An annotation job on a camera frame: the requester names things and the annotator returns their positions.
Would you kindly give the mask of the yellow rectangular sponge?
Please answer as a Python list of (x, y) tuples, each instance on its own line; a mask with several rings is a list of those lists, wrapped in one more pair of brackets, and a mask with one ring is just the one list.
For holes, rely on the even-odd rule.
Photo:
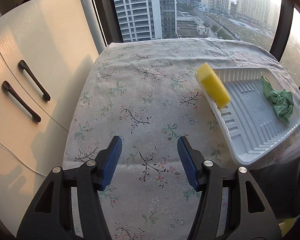
[(225, 107), (231, 101), (230, 95), (222, 81), (208, 63), (204, 63), (196, 70), (195, 78), (218, 108)]

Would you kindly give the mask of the black cylindrical container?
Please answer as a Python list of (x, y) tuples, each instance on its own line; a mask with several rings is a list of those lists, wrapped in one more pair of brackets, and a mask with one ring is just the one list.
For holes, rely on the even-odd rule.
[(279, 164), (250, 170), (277, 219), (300, 215), (300, 156)]

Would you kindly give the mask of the white plastic tray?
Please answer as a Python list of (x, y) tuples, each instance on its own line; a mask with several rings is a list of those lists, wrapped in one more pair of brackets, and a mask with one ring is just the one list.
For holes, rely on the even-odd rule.
[(230, 95), (230, 102), (218, 108), (211, 96), (204, 95), (219, 123), (232, 160), (248, 166), (285, 141), (300, 125), (300, 114), (294, 109), (289, 123), (275, 114), (262, 89), (266, 77), (275, 90), (283, 86), (266, 68), (219, 68), (215, 74)]

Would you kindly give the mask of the green crumpled cloth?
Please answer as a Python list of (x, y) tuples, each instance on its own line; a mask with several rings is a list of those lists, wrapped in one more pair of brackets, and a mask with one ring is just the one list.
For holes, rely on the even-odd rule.
[(293, 94), (285, 89), (275, 90), (263, 73), (261, 77), (264, 96), (271, 104), (276, 116), (282, 122), (290, 123), (290, 117), (294, 111)]

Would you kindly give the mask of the floral tablecloth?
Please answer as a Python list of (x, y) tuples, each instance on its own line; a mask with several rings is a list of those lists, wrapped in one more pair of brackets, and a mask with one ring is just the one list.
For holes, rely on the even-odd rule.
[[(177, 141), (219, 166), (234, 167), (226, 140), (195, 80), (212, 68), (265, 67), (294, 95), (300, 91), (266, 50), (246, 42), (185, 38), (113, 43), (96, 59), (71, 122), (63, 168), (78, 167), (122, 139), (111, 184), (99, 194), (113, 239), (186, 239), (200, 193), (189, 185)], [(300, 151), (300, 126), (255, 167), (277, 161), (288, 148)]]

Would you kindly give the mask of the cream cabinet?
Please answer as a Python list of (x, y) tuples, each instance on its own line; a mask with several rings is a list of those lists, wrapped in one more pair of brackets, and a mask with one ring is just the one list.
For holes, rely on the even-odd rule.
[[(62, 164), (72, 117), (97, 57), (80, 0), (31, 0), (0, 17), (0, 220), (12, 235), (45, 176)], [(18, 68), (20, 60), (50, 101)], [(40, 123), (2, 89), (5, 80)]]

